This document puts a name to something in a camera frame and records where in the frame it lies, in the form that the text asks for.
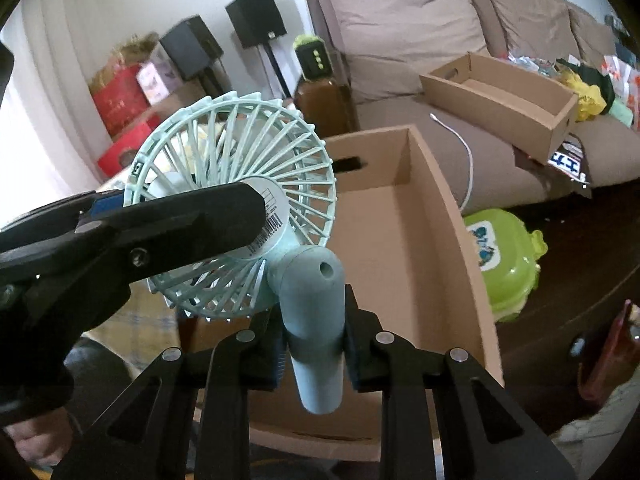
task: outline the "green object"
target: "green object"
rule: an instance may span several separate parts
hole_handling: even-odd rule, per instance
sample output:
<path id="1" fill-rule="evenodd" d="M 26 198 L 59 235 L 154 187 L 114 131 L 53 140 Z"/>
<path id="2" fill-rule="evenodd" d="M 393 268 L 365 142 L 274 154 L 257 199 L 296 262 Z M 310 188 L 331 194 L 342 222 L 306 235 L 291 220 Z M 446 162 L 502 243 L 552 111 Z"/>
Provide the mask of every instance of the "green object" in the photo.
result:
<path id="1" fill-rule="evenodd" d="M 615 117 L 627 128 L 630 128 L 634 122 L 634 113 L 626 107 L 625 102 L 619 97 L 616 97 L 615 101 L 613 101 L 609 115 Z"/>
<path id="2" fill-rule="evenodd" d="M 296 36 L 295 40 L 293 40 L 293 50 L 296 50 L 299 46 L 315 43 L 316 41 L 322 41 L 322 43 L 324 43 L 320 36 L 314 36 L 313 34 L 300 34 Z"/>
<path id="3" fill-rule="evenodd" d="M 476 244 L 494 320 L 514 319 L 538 285 L 537 260 L 547 250 L 542 232 L 528 233 L 517 216 L 502 209 L 469 215 L 465 225 Z"/>

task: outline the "pink box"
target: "pink box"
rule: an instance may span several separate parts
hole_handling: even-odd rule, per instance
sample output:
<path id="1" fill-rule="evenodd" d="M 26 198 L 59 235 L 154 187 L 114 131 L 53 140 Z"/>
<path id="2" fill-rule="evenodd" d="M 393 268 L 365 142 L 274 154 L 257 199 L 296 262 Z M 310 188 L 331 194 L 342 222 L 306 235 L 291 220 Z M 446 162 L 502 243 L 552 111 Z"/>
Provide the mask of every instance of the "pink box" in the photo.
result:
<path id="1" fill-rule="evenodd" d="M 169 97 L 169 94 L 184 84 L 170 61 L 146 62 L 136 78 L 146 100 L 152 106 Z"/>

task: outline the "speaker stand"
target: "speaker stand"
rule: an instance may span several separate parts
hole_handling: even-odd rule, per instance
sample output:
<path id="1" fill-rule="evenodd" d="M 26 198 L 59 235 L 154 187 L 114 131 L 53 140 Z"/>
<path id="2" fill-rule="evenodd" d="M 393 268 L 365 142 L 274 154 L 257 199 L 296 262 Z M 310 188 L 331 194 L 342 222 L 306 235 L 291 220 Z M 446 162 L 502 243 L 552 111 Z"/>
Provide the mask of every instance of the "speaker stand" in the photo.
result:
<path id="1" fill-rule="evenodd" d="M 207 95 L 216 98 L 225 93 L 215 72 L 213 72 L 213 69 L 210 66 L 207 66 L 198 73 L 198 79 L 200 80 L 200 84 Z"/>
<path id="2" fill-rule="evenodd" d="M 286 99 L 291 99 L 291 93 L 289 92 L 289 88 L 287 87 L 287 82 L 284 81 L 284 77 L 282 76 L 282 72 L 280 71 L 280 67 L 278 66 L 278 62 L 276 61 L 276 57 L 273 55 L 273 50 L 271 49 L 271 44 L 268 43 L 268 42 L 267 43 L 263 43 L 262 44 L 262 48 L 267 53 L 267 57 L 269 58 L 271 66 L 273 67 L 273 71 L 276 73 L 276 77 L 278 78 L 278 81 L 280 83 L 280 87 L 282 88 L 282 91 L 284 92 L 284 97 Z"/>

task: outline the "cardboard tray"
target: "cardboard tray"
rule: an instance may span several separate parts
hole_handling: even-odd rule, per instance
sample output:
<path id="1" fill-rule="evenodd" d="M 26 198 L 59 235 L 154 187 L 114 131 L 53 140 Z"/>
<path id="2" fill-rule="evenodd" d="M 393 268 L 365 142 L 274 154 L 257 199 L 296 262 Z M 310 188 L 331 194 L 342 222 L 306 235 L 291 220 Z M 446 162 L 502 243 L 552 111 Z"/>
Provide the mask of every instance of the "cardboard tray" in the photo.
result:
<path id="1" fill-rule="evenodd" d="M 498 381 L 502 369 L 493 316 L 472 244 L 440 168 L 414 126 L 327 139 L 334 160 L 363 168 L 337 175 L 337 216 L 328 247 L 341 259 L 364 310 L 418 348 L 469 350 Z M 248 320 L 200 324 L 195 350 Z M 304 410 L 287 368 L 276 392 L 249 395 L 254 444 L 339 460 L 380 457 L 381 397 L 356 394 L 345 379 L 330 415 Z"/>
<path id="2" fill-rule="evenodd" d="M 578 96 L 562 83 L 479 54 L 420 73 L 420 80 L 429 104 L 484 128 L 542 164 L 578 113 Z"/>

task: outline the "barcode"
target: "barcode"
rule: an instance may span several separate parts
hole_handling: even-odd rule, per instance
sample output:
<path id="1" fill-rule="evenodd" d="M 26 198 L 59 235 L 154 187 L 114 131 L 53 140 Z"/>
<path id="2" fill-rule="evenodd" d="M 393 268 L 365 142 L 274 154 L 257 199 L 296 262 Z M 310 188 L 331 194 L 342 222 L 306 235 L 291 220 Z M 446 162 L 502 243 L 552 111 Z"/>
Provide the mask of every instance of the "barcode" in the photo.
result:
<path id="1" fill-rule="evenodd" d="M 269 216 L 258 237 L 250 245 L 248 245 L 249 252 L 251 254 L 256 253 L 281 225 L 282 220 L 280 220 L 280 217 L 277 213 Z"/>

